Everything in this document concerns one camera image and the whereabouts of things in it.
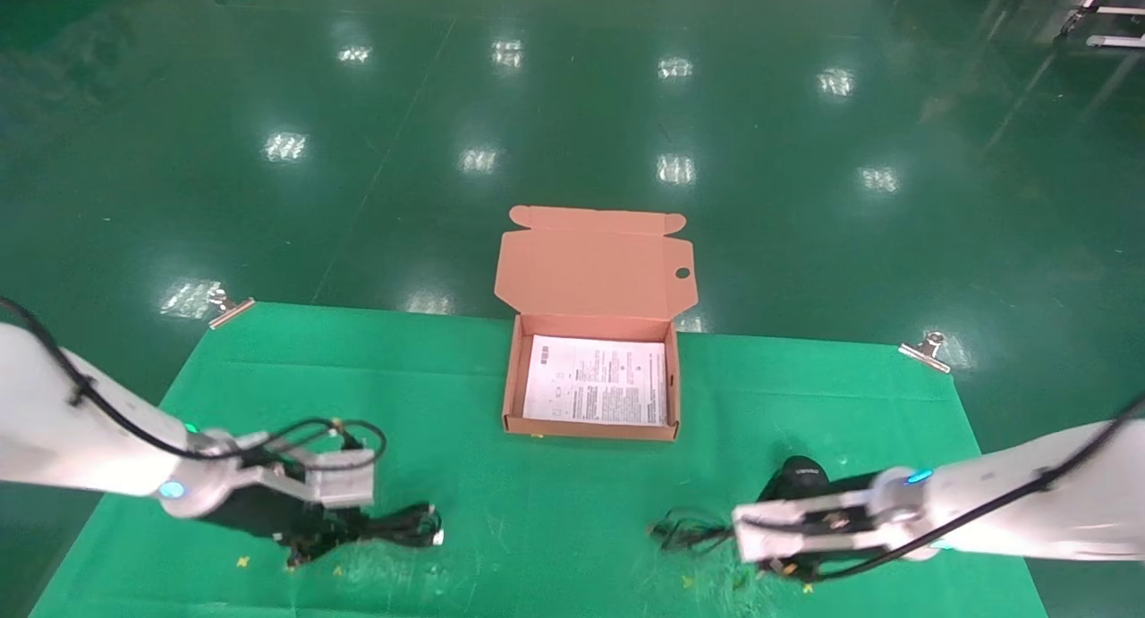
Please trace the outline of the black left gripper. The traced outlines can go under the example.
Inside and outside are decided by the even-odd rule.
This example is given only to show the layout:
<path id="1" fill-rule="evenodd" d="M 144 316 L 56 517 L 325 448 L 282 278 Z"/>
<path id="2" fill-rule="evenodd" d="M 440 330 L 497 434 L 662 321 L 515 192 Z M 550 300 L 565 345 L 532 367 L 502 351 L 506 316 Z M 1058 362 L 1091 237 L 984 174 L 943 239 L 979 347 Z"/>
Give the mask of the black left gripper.
<path id="1" fill-rule="evenodd" d="M 287 568 L 303 566 L 340 546 L 368 540 L 372 521 L 365 512 L 316 512 L 314 504 L 263 485 L 232 490 L 214 512 L 206 513 L 211 525 L 284 541 Z"/>

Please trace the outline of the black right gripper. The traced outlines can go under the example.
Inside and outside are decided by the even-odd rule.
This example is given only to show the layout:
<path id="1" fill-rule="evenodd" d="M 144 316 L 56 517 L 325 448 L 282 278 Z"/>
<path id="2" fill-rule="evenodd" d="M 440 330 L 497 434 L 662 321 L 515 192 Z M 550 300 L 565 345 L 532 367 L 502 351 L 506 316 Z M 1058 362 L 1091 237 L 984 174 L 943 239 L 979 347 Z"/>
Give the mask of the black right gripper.
<path id="1" fill-rule="evenodd" d="M 840 480 L 830 480 L 815 490 L 815 504 L 871 504 L 881 472 L 870 472 Z M 765 558 L 758 563 L 758 576 L 777 577 L 793 584 L 807 584 L 812 564 L 804 557 Z"/>

